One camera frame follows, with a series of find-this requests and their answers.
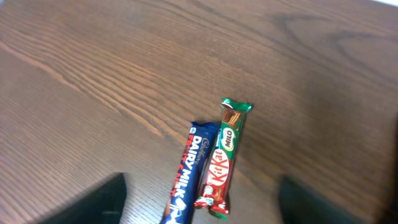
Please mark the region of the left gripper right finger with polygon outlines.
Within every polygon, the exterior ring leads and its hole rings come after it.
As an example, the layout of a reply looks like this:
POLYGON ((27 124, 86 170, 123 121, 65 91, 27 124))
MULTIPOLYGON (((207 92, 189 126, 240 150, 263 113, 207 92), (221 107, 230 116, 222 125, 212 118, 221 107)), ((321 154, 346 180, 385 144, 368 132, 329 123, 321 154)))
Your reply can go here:
POLYGON ((361 224, 363 222, 289 175, 280 177, 277 200, 284 224, 361 224))

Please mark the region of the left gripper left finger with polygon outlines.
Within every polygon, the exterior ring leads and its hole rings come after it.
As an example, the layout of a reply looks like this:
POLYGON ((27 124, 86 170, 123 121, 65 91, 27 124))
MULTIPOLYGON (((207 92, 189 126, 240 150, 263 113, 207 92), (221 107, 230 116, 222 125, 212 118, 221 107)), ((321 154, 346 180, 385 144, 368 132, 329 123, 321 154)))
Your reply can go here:
POLYGON ((45 217, 41 224, 119 224, 127 198, 122 172, 104 181, 69 206, 45 217))

